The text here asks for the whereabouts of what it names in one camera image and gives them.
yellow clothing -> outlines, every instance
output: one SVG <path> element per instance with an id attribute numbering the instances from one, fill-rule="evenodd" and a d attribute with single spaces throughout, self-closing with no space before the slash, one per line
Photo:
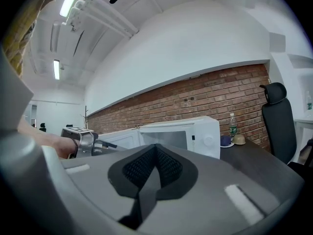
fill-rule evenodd
<path id="1" fill-rule="evenodd" d="M 22 75 L 23 55 L 32 36 L 39 12 L 54 0 L 29 0 L 13 20 L 2 43 L 6 57 L 19 76 Z"/>

dark table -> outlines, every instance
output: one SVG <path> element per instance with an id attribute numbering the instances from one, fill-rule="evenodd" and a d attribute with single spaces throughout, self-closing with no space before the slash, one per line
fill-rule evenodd
<path id="1" fill-rule="evenodd" d="M 304 185 L 296 172 L 249 140 L 244 145 L 221 148 L 221 160 L 270 191 L 281 203 L 297 198 Z"/>

ceiling light fixture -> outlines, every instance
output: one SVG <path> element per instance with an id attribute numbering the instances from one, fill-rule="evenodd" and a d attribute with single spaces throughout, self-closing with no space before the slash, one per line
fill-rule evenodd
<path id="1" fill-rule="evenodd" d="M 54 77 L 56 80 L 60 80 L 60 70 L 59 70 L 60 62 L 58 60 L 54 60 L 53 66 L 54 66 Z"/>
<path id="2" fill-rule="evenodd" d="M 67 17 L 68 16 L 68 13 L 71 10 L 74 1 L 75 0 L 64 0 L 64 3 L 62 5 L 61 11 L 60 11 L 60 15 L 62 17 Z"/>

plastic bottle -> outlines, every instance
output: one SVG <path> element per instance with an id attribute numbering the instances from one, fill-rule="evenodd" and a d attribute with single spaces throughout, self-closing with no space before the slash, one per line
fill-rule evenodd
<path id="1" fill-rule="evenodd" d="M 312 99 L 310 96 L 310 92 L 307 91 L 307 110 L 311 110 L 312 109 Z"/>
<path id="2" fill-rule="evenodd" d="M 237 134 L 237 121 L 233 113 L 230 114 L 229 132 L 232 139 Z"/>

plate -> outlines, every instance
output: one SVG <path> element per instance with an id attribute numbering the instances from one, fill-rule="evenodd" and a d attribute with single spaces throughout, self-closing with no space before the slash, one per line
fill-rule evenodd
<path id="1" fill-rule="evenodd" d="M 229 148 L 229 147 L 232 147 L 234 145 L 234 143 L 230 143 L 230 145 L 228 146 L 221 146 L 221 148 Z"/>

